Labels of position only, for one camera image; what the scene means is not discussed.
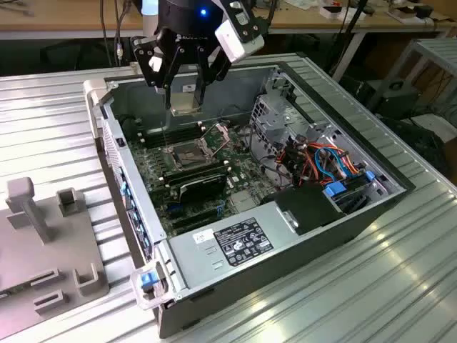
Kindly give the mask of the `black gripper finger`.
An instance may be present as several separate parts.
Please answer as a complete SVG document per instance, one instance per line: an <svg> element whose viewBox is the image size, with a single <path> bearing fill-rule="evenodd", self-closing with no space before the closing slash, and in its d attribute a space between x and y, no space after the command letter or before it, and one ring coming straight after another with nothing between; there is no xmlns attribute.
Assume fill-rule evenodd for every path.
<svg viewBox="0 0 457 343"><path fill-rule="evenodd" d="M212 64L209 64L208 51L205 46L197 47L198 77L194 99L198 105L204 102L206 87L214 81L222 81L227 75L231 62L223 50L220 50Z"/></svg>
<svg viewBox="0 0 457 343"><path fill-rule="evenodd" d="M171 36L134 36L131 48L144 80L164 98L166 109L171 108L171 84L184 63L184 43Z"/></svg>

